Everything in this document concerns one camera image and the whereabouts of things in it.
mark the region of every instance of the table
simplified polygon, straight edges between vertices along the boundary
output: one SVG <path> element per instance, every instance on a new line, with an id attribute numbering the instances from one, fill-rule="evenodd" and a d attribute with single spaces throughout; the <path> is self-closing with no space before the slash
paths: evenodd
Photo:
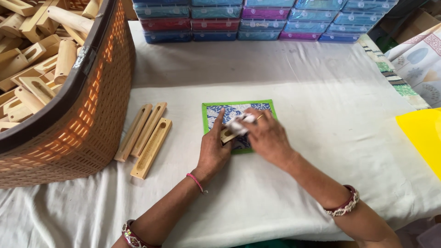
<path id="1" fill-rule="evenodd" d="M 359 44 L 234 41 L 136 46 L 124 131 L 145 103 L 173 121 L 145 180 L 113 161 L 76 180 L 0 190 L 2 247 L 110 247 L 198 161 L 203 102 L 272 99 L 292 146 L 363 199 L 394 229 L 441 213 L 441 182 L 394 117 L 415 109 Z M 234 155 L 178 222 L 169 247 L 232 247 L 280 237 L 349 240 L 287 174 Z"/>

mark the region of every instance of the basket rim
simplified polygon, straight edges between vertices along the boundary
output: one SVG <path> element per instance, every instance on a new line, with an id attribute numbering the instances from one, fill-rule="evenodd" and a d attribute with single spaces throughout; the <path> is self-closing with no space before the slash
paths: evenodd
<path id="1" fill-rule="evenodd" d="M 71 69 L 60 92 L 40 111 L 19 125 L 0 133 L 0 154 L 11 151 L 37 137 L 60 120 L 78 99 L 86 84 L 97 52 L 112 19 L 117 0 L 103 0 L 83 47 L 89 47 L 77 69 Z"/>

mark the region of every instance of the bangle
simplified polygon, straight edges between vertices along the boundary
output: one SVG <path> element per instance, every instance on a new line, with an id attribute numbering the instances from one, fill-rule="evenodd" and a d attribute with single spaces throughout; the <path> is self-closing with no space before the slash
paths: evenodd
<path id="1" fill-rule="evenodd" d="M 193 180 L 198 184 L 199 188 L 201 189 L 201 193 L 203 194 L 204 192 L 208 193 L 207 190 L 203 190 L 201 184 L 198 182 L 198 180 L 190 173 L 187 173 L 187 177 L 191 177 L 193 178 Z"/>
<path id="2" fill-rule="evenodd" d="M 351 192 L 351 197 L 349 197 L 349 199 L 338 208 L 324 209 L 325 212 L 331 215 L 332 217 L 343 216 L 351 212 L 357 205 L 358 201 L 360 200 L 360 194 L 354 187 L 350 185 L 344 185 L 344 187 Z"/>
<path id="3" fill-rule="evenodd" d="M 124 238 L 126 239 L 126 242 L 129 244 L 132 248 L 161 248 L 162 245 L 154 246 L 149 245 L 146 242 L 142 241 L 133 231 L 130 230 L 130 225 L 135 220 L 128 220 L 123 225 L 123 229 L 121 230 L 123 233 Z"/>

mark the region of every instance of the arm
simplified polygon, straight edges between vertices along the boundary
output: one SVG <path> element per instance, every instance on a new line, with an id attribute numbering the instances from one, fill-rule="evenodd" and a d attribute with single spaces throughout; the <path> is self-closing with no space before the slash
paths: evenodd
<path id="1" fill-rule="evenodd" d="M 232 143 L 222 146 L 221 129 L 225 110 L 222 109 L 213 128 L 204 135 L 198 166 L 191 172 L 205 187 L 230 158 Z M 199 196 L 201 189 L 191 177 L 185 177 L 168 194 L 136 219 L 131 230 L 144 242 L 161 245 L 172 231 L 188 206 Z M 124 236 L 112 248 L 129 248 Z"/>
<path id="2" fill-rule="evenodd" d="M 351 194 L 343 185 L 315 168 L 291 148 L 284 128 L 270 111 L 247 109 L 245 112 L 252 113 L 256 118 L 260 116 L 257 124 L 240 123 L 250 130 L 248 137 L 251 146 L 265 160 L 289 173 L 323 208 L 339 207 L 349 199 Z M 394 231 L 361 200 L 352 212 L 333 219 L 360 247 L 401 248 Z"/>

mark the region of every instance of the pink thread bracelet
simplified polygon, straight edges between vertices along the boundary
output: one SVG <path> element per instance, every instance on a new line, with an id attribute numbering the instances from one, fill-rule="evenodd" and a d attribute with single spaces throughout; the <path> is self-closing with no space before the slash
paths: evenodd
<path id="1" fill-rule="evenodd" d="M 193 175 L 191 175 L 190 173 L 187 173 L 187 177 L 191 177 L 191 178 L 193 178 L 193 180 L 198 184 L 198 186 L 199 186 L 199 188 L 201 188 L 201 193 L 203 194 L 204 192 L 207 192 L 208 193 L 208 191 L 204 191 L 203 189 L 202 189 L 202 186 L 201 186 L 201 184 L 198 182 L 198 180 L 193 176 Z"/>

